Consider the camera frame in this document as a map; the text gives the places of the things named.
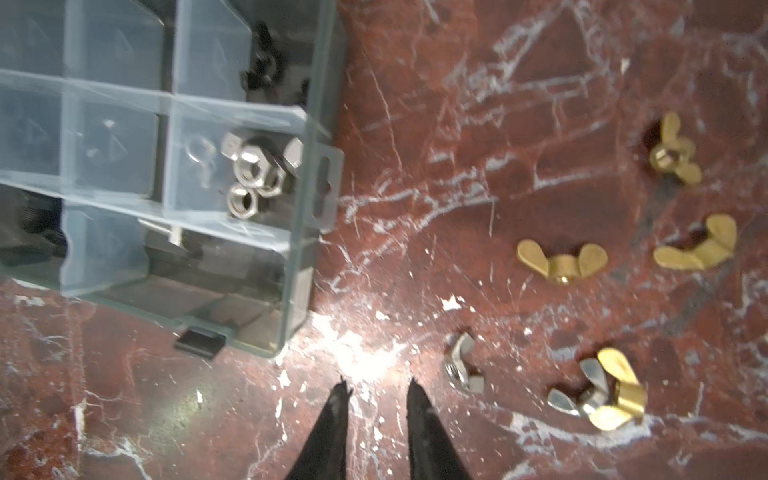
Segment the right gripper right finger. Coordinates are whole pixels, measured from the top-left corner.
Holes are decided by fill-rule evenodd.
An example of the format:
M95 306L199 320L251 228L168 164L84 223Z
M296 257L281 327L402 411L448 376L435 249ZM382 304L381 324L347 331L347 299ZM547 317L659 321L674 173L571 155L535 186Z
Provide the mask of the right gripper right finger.
M471 479L424 388L412 378L407 391L410 478Z

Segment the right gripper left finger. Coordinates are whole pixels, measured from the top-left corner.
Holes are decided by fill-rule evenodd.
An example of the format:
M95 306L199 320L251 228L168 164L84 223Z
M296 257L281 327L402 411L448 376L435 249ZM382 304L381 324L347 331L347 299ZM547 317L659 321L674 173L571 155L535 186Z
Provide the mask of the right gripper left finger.
M331 390L286 479L333 479L347 476L346 452L352 390L342 379Z

